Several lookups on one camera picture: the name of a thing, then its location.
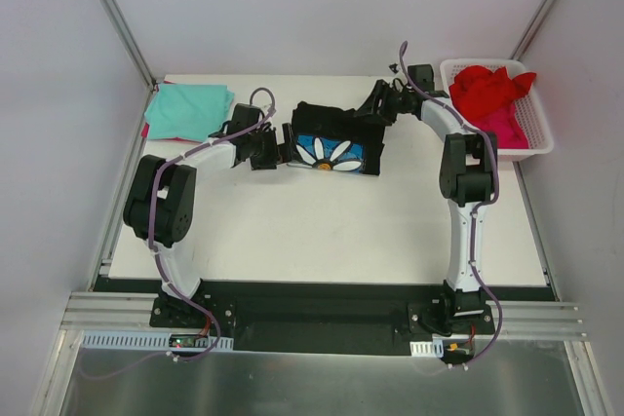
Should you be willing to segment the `black t-shirt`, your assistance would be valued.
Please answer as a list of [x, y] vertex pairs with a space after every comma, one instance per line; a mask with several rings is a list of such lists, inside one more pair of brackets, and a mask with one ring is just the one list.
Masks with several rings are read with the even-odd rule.
[[353, 109], [300, 102], [292, 112], [291, 164], [313, 170], [380, 175], [385, 128]]

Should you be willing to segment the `teal t-shirt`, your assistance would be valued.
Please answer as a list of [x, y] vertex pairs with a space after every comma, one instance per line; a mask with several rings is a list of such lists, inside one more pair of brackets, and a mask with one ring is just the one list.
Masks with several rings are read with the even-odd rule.
[[144, 113], [141, 136], [202, 142], [221, 129], [234, 97], [225, 85], [161, 83]]

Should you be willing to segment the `pink t-shirt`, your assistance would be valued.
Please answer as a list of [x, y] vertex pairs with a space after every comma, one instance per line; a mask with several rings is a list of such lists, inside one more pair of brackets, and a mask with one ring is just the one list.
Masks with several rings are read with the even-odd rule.
[[195, 107], [189, 86], [166, 83], [158, 87], [144, 113], [147, 130], [143, 137], [151, 140], [194, 140]]

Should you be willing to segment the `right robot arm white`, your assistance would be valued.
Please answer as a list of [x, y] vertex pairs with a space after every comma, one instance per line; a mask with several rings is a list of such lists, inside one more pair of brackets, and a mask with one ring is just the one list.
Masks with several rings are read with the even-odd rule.
[[433, 69], [417, 65], [420, 79], [410, 82], [378, 80], [355, 115], [370, 123], [390, 126], [400, 114], [415, 116], [443, 143], [439, 186], [448, 201], [451, 247], [447, 277], [440, 300], [439, 321], [449, 332], [461, 332], [485, 311], [487, 292], [481, 274], [482, 236], [488, 206], [499, 192], [496, 142], [477, 130], [431, 84]]

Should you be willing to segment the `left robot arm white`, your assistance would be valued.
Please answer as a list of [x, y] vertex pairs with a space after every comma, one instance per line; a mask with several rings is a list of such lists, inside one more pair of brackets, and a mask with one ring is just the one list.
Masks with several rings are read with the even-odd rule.
[[138, 162], [123, 222], [149, 249], [162, 290], [176, 298], [172, 314], [183, 326], [199, 325], [207, 308], [194, 295], [201, 283], [192, 240], [197, 186], [246, 161], [253, 170], [274, 170], [288, 162], [292, 125], [282, 126], [284, 141], [279, 143], [271, 123], [274, 114], [274, 107], [264, 112], [238, 104], [232, 118], [204, 142], [171, 159], [146, 155]]

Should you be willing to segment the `red t-shirt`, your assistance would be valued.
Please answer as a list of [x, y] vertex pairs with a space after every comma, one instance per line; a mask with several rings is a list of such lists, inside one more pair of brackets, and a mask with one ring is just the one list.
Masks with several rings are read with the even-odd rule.
[[491, 71], [471, 65], [461, 70], [449, 86], [454, 107], [468, 120], [484, 118], [528, 94], [537, 74], [525, 72], [511, 78], [505, 67]]

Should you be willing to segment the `magenta t-shirt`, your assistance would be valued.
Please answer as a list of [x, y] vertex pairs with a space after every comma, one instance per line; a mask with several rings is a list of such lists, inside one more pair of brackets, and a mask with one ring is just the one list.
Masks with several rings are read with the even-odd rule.
[[501, 107], [479, 120], [478, 127], [496, 135], [501, 149], [526, 150], [529, 143], [516, 119], [516, 105]]

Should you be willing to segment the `white plastic basket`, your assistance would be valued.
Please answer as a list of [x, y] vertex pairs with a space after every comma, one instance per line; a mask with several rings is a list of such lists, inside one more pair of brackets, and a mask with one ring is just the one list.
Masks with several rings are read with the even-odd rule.
[[[484, 66], [491, 71], [499, 67], [505, 67], [511, 78], [521, 73], [530, 72], [521, 62], [510, 59], [446, 59], [440, 65], [441, 78], [445, 91], [449, 93], [449, 86], [453, 83], [455, 76], [461, 70], [471, 65]], [[527, 95], [511, 103], [516, 105], [516, 119], [526, 134], [529, 148], [526, 150], [499, 148], [499, 155], [503, 160], [521, 161], [533, 155], [547, 154], [553, 149], [553, 136], [547, 123], [539, 94], [536, 90], [535, 81]], [[480, 119], [469, 120], [469, 122], [478, 127], [479, 120]]]

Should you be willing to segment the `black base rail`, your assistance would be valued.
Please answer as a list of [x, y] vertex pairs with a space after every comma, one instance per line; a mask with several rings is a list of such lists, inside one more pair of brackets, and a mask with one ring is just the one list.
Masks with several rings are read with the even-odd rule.
[[298, 284], [204, 281], [194, 297], [211, 312], [212, 337], [235, 350], [405, 356], [429, 335], [418, 316], [437, 284]]

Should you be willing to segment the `left aluminium frame post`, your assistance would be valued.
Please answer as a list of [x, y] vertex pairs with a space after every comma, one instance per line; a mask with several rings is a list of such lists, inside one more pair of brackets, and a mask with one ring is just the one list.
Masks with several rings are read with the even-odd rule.
[[149, 89], [153, 89], [157, 80], [147, 64], [117, 0], [99, 0], [99, 2], [142, 81]]

